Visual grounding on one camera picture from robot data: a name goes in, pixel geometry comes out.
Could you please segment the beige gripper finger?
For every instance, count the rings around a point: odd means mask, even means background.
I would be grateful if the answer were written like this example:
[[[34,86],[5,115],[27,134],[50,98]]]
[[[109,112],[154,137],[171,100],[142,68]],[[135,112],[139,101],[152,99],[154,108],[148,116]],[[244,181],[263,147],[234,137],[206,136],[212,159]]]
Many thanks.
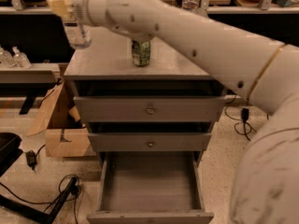
[[[47,0],[51,12],[64,20],[75,19],[71,0]]]

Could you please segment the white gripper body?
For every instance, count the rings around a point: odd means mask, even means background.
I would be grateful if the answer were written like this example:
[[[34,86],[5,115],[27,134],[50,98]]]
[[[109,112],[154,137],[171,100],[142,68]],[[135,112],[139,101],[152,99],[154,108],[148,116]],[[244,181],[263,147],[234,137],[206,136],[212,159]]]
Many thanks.
[[[82,24],[93,26],[93,22],[89,16],[89,0],[71,0],[73,9],[78,21]]]

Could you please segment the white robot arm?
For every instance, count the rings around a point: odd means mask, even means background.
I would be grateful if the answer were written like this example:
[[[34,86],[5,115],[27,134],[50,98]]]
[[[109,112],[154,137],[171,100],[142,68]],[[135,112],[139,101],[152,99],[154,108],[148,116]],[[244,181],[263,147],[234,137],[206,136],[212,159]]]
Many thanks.
[[[299,224],[299,48],[161,0],[48,0],[79,28],[158,37],[270,115],[241,158],[229,224]]]

